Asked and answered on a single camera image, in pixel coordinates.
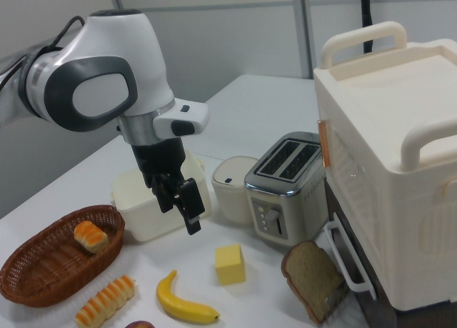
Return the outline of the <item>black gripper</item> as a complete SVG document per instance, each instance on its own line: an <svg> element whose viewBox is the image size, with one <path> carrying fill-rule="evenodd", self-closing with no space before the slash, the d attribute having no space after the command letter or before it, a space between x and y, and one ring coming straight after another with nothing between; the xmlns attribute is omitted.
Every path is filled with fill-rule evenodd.
<svg viewBox="0 0 457 328"><path fill-rule="evenodd" d="M167 213L173 209L178 194L179 210L188 234L199 232L200 215L205 207L195 179L189 178L184 182L181 165L185 151L181 138L131 148L146 186L156 196L161 212Z"/></svg>

